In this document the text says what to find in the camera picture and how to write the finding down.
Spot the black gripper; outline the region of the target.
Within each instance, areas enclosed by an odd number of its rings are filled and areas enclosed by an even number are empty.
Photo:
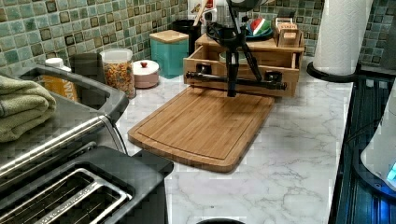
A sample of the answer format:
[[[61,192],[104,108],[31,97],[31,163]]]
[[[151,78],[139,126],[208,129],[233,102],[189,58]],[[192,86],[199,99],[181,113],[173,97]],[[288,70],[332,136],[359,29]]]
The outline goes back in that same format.
[[[212,22],[206,26],[206,35],[222,47],[229,50],[242,49],[254,77],[258,82],[262,81],[262,74],[257,65],[257,60],[252,55],[248,44],[246,43],[246,36],[244,33],[238,33],[237,29],[234,27],[225,27],[219,23]],[[227,96],[235,97],[236,80],[239,67],[237,52],[226,52],[226,67],[228,86]]]

